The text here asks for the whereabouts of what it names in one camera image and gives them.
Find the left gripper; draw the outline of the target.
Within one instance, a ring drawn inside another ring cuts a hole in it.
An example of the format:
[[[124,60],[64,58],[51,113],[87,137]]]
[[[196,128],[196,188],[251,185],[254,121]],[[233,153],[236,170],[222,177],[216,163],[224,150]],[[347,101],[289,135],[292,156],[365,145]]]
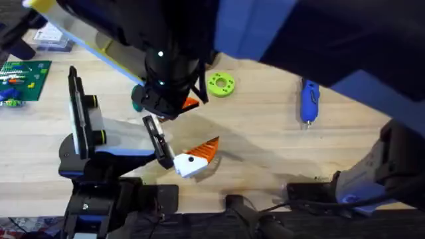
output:
[[[139,122],[104,118],[105,144],[96,147],[97,153],[140,160],[152,156],[165,169],[173,167],[182,178],[192,177],[207,168],[214,159],[220,137],[214,137],[175,156],[169,145],[170,137],[156,115],[144,115]]]

